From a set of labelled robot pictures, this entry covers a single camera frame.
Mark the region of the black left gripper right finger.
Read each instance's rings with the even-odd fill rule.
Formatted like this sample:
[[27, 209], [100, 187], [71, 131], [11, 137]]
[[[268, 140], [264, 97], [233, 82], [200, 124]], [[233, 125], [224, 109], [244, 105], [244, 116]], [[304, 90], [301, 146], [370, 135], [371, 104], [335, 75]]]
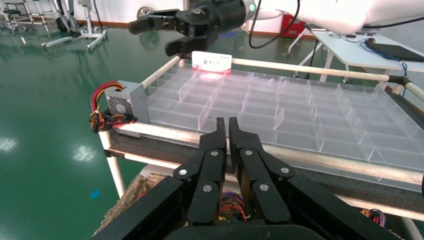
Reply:
[[378, 226], [329, 190], [266, 152], [229, 118], [229, 147], [241, 193], [255, 219], [306, 227], [328, 240], [376, 240]]

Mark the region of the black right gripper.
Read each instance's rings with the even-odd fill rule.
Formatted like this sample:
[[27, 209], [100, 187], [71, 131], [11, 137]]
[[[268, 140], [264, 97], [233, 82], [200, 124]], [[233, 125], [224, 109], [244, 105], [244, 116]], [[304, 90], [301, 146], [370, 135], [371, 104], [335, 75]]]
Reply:
[[244, 0], [200, 0], [188, 10], [158, 10], [140, 16], [128, 23], [128, 31], [132, 35], [174, 31], [176, 14], [177, 32], [185, 36], [165, 45], [169, 57], [206, 51], [218, 39], [217, 34], [239, 28], [248, 19], [248, 4]]

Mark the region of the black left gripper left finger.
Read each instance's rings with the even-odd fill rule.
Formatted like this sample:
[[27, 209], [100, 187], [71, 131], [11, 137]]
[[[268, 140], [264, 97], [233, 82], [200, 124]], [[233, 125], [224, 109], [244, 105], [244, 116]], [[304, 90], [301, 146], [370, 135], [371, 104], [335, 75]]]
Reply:
[[199, 138], [197, 153], [95, 234], [94, 240], [164, 240], [185, 223], [213, 226], [227, 167], [225, 120]]

